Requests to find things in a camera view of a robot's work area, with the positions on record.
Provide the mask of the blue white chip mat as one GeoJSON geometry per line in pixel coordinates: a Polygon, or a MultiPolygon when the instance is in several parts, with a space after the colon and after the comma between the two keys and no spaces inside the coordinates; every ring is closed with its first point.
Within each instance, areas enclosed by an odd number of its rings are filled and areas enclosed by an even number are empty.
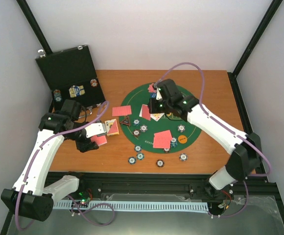
{"type": "Polygon", "coordinates": [[[141,132],[146,132],[148,130],[148,127],[146,125],[141,125],[140,126],[140,131],[141,132]]]}
{"type": "Polygon", "coordinates": [[[181,125],[181,124],[180,124],[180,125],[178,125],[178,128],[177,128],[177,129],[178,129],[178,132],[181,132],[181,133],[182,133],[182,132],[185,131],[186,128],[185,128],[184,125],[181,125]]]}

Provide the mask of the blue small blind button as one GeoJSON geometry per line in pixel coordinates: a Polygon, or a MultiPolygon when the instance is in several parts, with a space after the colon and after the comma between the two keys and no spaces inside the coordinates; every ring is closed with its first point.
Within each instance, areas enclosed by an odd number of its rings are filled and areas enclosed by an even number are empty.
{"type": "Polygon", "coordinates": [[[156,94],[156,93],[151,93],[151,94],[150,94],[150,98],[151,98],[151,99],[156,99],[156,97],[157,97],[157,94],[156,94]]]}

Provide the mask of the orange big blind button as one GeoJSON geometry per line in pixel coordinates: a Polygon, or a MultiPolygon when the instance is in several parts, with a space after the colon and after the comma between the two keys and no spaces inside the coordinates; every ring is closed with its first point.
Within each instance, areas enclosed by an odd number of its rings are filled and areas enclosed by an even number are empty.
{"type": "Polygon", "coordinates": [[[185,144],[185,143],[187,143],[187,141],[188,141],[188,138],[185,135],[180,135],[178,137],[178,142],[181,143],[181,144],[185,144]]]}

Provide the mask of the green blue chip stack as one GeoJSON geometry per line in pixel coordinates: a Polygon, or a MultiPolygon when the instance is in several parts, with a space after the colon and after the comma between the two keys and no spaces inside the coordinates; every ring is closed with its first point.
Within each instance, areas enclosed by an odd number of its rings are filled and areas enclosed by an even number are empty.
{"type": "Polygon", "coordinates": [[[129,157],[129,159],[128,159],[128,163],[131,164],[131,165],[135,164],[136,161],[137,161],[137,159],[135,157],[129,157]]]}

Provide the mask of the blue white chip stack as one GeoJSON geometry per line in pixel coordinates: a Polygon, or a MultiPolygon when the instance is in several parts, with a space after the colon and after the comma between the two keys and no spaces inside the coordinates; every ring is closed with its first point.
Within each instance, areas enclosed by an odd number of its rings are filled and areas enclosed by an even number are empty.
{"type": "Polygon", "coordinates": [[[188,156],[187,156],[187,154],[185,154],[185,153],[181,153],[180,155],[179,155],[179,160],[181,160],[181,161],[186,161],[188,159],[188,156]]]}

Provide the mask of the dealt pink card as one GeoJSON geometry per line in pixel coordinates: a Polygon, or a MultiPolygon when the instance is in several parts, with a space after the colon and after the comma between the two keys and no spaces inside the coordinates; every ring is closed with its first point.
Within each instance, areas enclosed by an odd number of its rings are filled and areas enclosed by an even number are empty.
{"type": "Polygon", "coordinates": [[[127,116],[127,115],[131,115],[131,114],[132,114],[132,110],[131,110],[130,105],[118,106],[118,107],[112,108],[112,116],[113,117],[127,116]]]}

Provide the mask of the pink-backed card deck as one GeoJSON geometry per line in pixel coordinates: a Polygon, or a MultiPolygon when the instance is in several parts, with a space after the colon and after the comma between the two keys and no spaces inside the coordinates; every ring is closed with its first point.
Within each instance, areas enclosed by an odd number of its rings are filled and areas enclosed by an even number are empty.
{"type": "Polygon", "coordinates": [[[104,145],[104,144],[107,143],[107,138],[106,138],[105,135],[103,135],[103,136],[95,135],[95,136],[91,137],[91,141],[95,142],[98,146],[101,146],[101,145],[104,145]]]}

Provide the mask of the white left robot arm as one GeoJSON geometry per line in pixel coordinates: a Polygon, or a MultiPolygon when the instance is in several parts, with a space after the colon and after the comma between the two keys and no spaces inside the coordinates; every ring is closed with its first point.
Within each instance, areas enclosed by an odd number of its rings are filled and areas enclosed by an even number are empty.
{"type": "Polygon", "coordinates": [[[79,123],[82,106],[74,100],[65,100],[60,110],[46,113],[40,121],[36,143],[20,177],[11,189],[4,189],[1,200],[16,216],[45,221],[53,206],[68,194],[76,197],[86,194],[87,184],[73,175],[46,187],[46,177],[54,156],[65,140],[72,140],[81,153],[98,149],[91,141],[93,136],[107,133],[101,115],[90,121],[79,123]]]}

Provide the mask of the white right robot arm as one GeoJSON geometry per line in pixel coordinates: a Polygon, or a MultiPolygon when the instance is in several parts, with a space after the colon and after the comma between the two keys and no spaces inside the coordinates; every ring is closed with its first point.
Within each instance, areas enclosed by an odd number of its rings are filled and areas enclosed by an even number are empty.
{"type": "Polygon", "coordinates": [[[195,125],[216,140],[230,157],[227,163],[209,178],[209,184],[216,190],[242,181],[264,160],[268,172],[255,174],[265,177],[271,173],[271,163],[259,149],[260,138],[257,134],[246,134],[233,128],[210,112],[200,100],[192,95],[179,100],[150,98],[150,113],[173,113],[184,121],[195,125]]]}

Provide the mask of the green round poker mat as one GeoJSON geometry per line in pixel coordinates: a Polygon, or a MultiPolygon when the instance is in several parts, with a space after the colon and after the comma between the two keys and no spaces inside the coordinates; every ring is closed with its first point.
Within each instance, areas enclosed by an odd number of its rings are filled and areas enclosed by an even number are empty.
{"type": "MultiPolygon", "coordinates": [[[[151,93],[148,91],[148,87],[148,83],[136,87],[134,90],[129,92],[129,94],[122,101],[121,106],[130,105],[132,110],[132,114],[128,115],[130,117],[131,126],[121,124],[120,126],[122,132],[134,146],[140,145],[143,153],[151,152],[156,154],[166,153],[161,148],[153,147],[155,133],[170,130],[172,137],[175,137],[177,140],[180,135],[185,135],[188,138],[187,143],[181,144],[178,142],[178,145],[175,148],[170,148],[169,153],[185,153],[189,156],[191,152],[194,151],[194,148],[198,146],[197,139],[201,134],[201,129],[185,122],[179,117],[174,116],[172,113],[163,115],[159,121],[155,121],[152,118],[150,121],[148,121],[142,117],[139,117],[142,104],[147,105],[150,99],[151,93]],[[134,119],[140,120],[141,123],[139,126],[133,125],[134,119]],[[184,125],[186,128],[182,133],[178,132],[177,129],[178,125],[180,124],[184,125]],[[140,130],[141,125],[146,125],[148,130],[146,132],[140,131],[141,134],[138,137],[133,136],[132,132],[136,129],[140,130]]],[[[123,120],[125,117],[127,116],[120,116],[119,121],[123,120]]]]}

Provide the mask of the gold card box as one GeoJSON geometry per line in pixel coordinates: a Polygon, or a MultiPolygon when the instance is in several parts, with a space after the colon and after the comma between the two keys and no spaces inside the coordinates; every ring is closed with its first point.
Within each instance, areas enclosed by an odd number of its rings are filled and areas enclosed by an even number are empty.
{"type": "Polygon", "coordinates": [[[119,134],[118,122],[116,119],[106,120],[105,122],[107,136],[114,136],[119,134]]]}

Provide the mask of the triangular all in marker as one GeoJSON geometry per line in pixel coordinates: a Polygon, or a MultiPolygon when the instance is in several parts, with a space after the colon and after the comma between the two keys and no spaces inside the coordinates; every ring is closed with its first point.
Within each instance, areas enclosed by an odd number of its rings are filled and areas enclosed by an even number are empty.
{"type": "Polygon", "coordinates": [[[130,117],[129,116],[125,117],[119,123],[122,124],[122,125],[131,126],[130,117]]]}

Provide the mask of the boxed card deck in case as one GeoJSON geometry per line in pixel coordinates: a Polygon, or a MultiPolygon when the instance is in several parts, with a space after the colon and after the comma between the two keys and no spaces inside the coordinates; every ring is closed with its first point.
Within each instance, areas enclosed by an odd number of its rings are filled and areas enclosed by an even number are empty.
{"type": "Polygon", "coordinates": [[[84,95],[85,94],[84,86],[83,85],[81,85],[81,86],[77,86],[77,85],[71,86],[69,88],[69,94],[70,94],[70,97],[78,97],[78,96],[84,95]]]}

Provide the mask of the chip stack in case left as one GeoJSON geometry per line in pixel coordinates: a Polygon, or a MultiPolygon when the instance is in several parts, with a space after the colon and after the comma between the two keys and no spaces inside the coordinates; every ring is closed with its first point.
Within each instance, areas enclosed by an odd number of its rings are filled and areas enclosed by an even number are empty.
{"type": "Polygon", "coordinates": [[[62,96],[61,96],[60,90],[54,90],[53,96],[54,96],[55,102],[61,102],[62,101],[62,96]]]}

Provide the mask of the black poker chip case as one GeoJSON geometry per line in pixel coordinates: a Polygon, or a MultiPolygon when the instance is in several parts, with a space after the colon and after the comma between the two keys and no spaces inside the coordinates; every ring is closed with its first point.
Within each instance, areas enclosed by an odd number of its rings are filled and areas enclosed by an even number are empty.
{"type": "Polygon", "coordinates": [[[75,100],[83,107],[95,107],[105,101],[88,45],[81,45],[37,57],[36,63],[44,76],[52,94],[53,107],[60,110],[65,100],[75,100]],[[98,85],[92,87],[90,81],[96,79],[98,85]],[[85,94],[70,97],[71,86],[84,86],[85,94]],[[62,101],[55,102],[53,91],[60,90],[62,101]]]}

